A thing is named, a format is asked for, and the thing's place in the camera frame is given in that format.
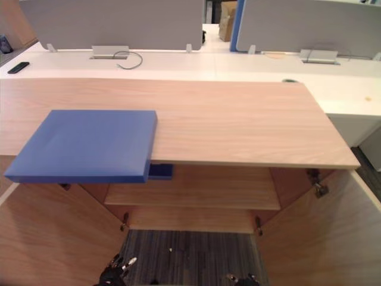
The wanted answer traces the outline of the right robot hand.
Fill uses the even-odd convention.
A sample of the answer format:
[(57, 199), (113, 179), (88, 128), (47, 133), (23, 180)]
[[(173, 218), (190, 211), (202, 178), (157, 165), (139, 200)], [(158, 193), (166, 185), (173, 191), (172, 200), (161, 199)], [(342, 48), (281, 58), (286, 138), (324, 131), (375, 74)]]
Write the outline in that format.
[(233, 282), (237, 286), (259, 286), (260, 282), (256, 279), (256, 276), (252, 273), (247, 274), (244, 278), (238, 278), (231, 273), (226, 275), (226, 278)]

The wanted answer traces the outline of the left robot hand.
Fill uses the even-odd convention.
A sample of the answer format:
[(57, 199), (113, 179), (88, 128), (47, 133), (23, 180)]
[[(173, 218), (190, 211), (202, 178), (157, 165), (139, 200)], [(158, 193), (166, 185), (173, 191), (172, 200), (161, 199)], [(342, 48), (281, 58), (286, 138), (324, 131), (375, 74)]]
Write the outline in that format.
[(99, 286), (125, 286), (125, 277), (129, 274), (130, 268), (138, 260), (137, 257), (132, 257), (126, 263), (123, 262), (123, 256), (116, 254), (107, 267), (102, 271), (99, 276)]

